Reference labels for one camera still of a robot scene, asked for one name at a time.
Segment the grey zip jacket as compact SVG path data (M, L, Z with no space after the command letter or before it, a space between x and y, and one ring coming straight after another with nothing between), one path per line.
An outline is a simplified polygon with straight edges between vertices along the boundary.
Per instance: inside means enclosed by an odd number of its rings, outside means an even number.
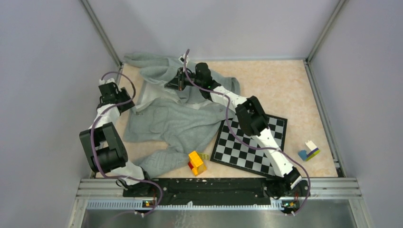
M189 153L203 151L226 118L234 111L205 99L198 88L187 86L183 91L167 89L183 67L177 57L134 52L124 56L124 62L139 68L139 73L151 87L131 111L124 132L130 143L164 141L165 149L134 160L151 178L184 167Z

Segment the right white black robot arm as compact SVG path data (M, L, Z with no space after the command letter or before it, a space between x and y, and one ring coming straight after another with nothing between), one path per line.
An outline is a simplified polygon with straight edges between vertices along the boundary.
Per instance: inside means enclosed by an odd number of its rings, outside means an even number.
M246 98L225 88L223 80L217 81L206 63L196 64L194 71L184 66L178 68L174 78L164 85L165 88L177 91L183 91L189 86L198 88L205 99L224 105L226 112L235 112L241 130L257 142L279 180L275 190L267 190L272 197L279 199L297 191L302 180L301 174L275 141L269 119L257 97Z

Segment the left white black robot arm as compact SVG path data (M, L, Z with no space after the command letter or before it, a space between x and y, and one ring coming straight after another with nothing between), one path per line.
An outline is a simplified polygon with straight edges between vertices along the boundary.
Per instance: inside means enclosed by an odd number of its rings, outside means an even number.
M134 186L140 196L152 192L148 173L128 159L124 143L115 127L122 113L135 106L128 91L114 81L101 81L100 103L91 126L79 134L88 164L95 173L111 173L119 177L118 185L125 189Z

